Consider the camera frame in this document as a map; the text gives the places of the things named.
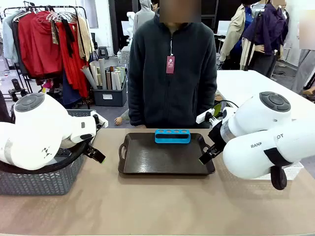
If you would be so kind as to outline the beige paper roll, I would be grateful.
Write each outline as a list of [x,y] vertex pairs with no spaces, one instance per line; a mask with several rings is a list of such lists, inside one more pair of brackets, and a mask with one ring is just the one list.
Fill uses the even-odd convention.
[[88,81],[89,81],[91,87],[92,87],[93,89],[97,89],[97,85],[96,85],[96,83],[95,83],[95,80],[94,80],[94,78],[93,78],[93,76],[92,76],[92,74],[91,74],[89,68],[84,65],[84,66],[82,67],[81,71],[85,74],[85,76],[86,76],[86,78],[88,79]]

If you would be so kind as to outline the mannequin in grey hoodie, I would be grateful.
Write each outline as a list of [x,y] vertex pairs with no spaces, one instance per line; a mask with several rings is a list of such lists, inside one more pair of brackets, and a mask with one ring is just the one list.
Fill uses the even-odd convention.
[[134,15],[134,24],[133,24],[133,35],[139,27],[141,27],[145,22],[154,18],[155,12],[152,10],[151,0],[139,0],[141,9]]

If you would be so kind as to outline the small grey woven-pattern basket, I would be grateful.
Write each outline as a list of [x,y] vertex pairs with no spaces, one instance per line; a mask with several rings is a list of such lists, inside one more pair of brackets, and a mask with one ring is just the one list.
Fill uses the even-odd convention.
[[93,110],[67,109],[67,112],[72,117],[89,117]]

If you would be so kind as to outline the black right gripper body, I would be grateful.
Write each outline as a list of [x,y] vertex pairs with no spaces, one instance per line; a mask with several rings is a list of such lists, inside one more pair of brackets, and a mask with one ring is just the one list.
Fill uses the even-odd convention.
[[208,134],[208,137],[213,142],[211,148],[224,148],[226,143],[228,142],[228,136],[225,132],[222,121],[220,120],[213,121],[211,126],[212,129]]

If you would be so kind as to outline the person in grey trousers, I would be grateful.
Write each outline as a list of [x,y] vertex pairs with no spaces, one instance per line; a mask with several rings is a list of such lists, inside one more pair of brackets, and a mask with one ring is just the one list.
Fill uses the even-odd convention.
[[302,49],[298,62],[298,69],[291,90],[297,94],[302,94],[303,87],[314,69],[315,50]]

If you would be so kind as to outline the large grey woven-pattern basket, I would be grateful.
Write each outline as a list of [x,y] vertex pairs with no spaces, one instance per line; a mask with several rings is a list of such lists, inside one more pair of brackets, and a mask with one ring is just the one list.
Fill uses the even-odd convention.
[[85,161],[83,155],[56,171],[25,174],[15,166],[0,161],[0,195],[58,196],[67,194]]

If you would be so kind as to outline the dark brown serving tray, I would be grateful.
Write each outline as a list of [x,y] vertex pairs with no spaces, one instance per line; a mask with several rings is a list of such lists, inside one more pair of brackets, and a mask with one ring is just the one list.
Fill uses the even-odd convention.
[[209,148],[199,133],[188,144],[157,144],[154,133],[128,133],[119,147],[118,171],[125,175],[207,176],[215,172],[212,161],[199,158]]

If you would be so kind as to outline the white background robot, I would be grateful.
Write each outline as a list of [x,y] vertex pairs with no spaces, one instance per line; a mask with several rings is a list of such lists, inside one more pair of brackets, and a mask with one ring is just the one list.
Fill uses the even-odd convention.
[[135,17],[135,13],[134,12],[127,12],[126,15],[128,17],[128,23],[129,23],[129,26],[127,28],[127,32],[129,34],[128,44],[131,45],[132,40],[133,40],[133,33],[134,33],[134,17]]

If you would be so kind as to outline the person in dark fleece jacket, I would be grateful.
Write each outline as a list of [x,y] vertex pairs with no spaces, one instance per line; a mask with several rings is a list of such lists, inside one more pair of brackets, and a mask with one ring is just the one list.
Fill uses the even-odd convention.
[[[175,57],[173,74],[167,57]],[[217,91],[216,44],[203,23],[181,23],[174,32],[159,13],[133,36],[128,66],[129,121],[147,128],[196,128]]]

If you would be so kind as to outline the maroon hanging tag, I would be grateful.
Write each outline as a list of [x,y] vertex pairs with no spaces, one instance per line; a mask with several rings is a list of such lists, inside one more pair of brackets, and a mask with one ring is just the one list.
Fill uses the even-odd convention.
[[168,56],[167,57],[167,63],[166,63],[166,73],[167,74],[173,74],[175,68],[175,57],[174,56]]

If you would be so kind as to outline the white perforated plastic basket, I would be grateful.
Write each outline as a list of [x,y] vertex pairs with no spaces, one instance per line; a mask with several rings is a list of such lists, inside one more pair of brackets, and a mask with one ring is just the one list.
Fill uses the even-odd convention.
[[[287,180],[294,180],[299,172],[304,169],[304,166],[300,162],[294,162],[291,165],[284,166],[282,169],[285,172]],[[271,174],[269,172],[266,172],[265,175],[252,178],[252,180],[260,180],[260,181],[270,181],[271,180]]]

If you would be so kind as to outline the grey storage bin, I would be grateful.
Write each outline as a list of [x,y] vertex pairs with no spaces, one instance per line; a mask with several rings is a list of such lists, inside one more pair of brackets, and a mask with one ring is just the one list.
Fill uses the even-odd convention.
[[126,82],[121,90],[93,89],[96,106],[123,107],[127,100]]

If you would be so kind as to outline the black floor equipment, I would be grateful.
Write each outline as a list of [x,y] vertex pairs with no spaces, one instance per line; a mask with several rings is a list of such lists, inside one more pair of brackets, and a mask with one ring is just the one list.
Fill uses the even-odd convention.
[[12,79],[12,84],[13,87],[12,89],[8,90],[8,94],[10,96],[10,98],[13,100],[13,102],[17,102],[19,100],[19,97],[17,97],[17,94],[19,93],[21,95],[21,97],[26,96],[27,94],[29,94],[25,88],[22,88],[18,82],[17,79]]

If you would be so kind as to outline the mannequin hand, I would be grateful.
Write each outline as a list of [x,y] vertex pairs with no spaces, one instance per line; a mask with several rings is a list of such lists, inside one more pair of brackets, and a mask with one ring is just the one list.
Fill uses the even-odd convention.
[[126,111],[124,111],[119,117],[116,117],[114,120],[114,124],[116,126],[120,126],[124,120],[129,120],[129,109],[127,109]]

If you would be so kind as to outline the grey hanging garment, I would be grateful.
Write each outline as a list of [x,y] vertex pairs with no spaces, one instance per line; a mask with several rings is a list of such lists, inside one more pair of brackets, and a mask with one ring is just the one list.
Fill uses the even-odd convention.
[[19,13],[20,11],[15,11],[13,14],[5,17],[2,22],[4,57],[11,60],[12,63],[18,63],[17,51],[12,33],[12,21]]

